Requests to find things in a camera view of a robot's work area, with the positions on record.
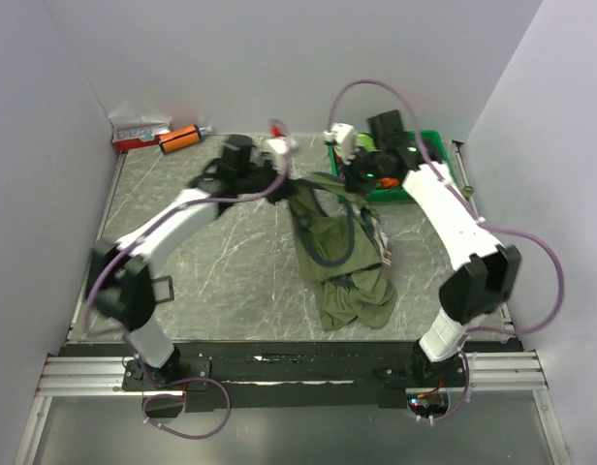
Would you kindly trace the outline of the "olive green t-shirt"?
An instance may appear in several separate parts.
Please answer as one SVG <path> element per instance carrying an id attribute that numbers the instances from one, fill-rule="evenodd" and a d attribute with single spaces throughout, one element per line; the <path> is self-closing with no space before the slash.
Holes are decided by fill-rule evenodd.
<path id="1" fill-rule="evenodd" d="M 313 172 L 292 182 L 287 198 L 299 276 L 314 292 L 322 329 L 359 321 L 387 324 L 397 300 L 389 274 L 392 252 L 380 216 L 344 181 Z"/>

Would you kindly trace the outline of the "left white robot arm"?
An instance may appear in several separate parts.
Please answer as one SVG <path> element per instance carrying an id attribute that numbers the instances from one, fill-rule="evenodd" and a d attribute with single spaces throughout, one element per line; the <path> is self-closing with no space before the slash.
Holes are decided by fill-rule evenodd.
<path id="1" fill-rule="evenodd" d="M 290 187 L 295 139 L 278 136 L 256 144 L 231 135 L 219 157 L 162 211 L 115 242 L 99 240 L 91 251 L 85 311 L 118 323 L 118 330 L 146 366 L 145 378 L 159 389 L 180 376 L 179 350 L 154 316 L 154 274 L 197 231 L 237 203 L 282 199 Z"/>

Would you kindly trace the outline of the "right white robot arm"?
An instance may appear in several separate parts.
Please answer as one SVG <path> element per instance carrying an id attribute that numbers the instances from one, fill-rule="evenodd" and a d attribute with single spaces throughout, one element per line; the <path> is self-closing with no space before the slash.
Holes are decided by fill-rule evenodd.
<path id="1" fill-rule="evenodd" d="M 360 145 L 354 126 L 330 126 L 328 140 L 342 163 L 347 188 L 368 192 L 384 178 L 396 179 L 438 234 L 453 269 L 438 292 L 439 312 L 411 358 L 414 379 L 429 387 L 444 377 L 467 334 L 509 299 L 521 255 L 481 228 L 447 164 L 430 153 L 421 133 L 404 131 L 398 111 L 373 116 L 368 126 L 374 151 Z"/>

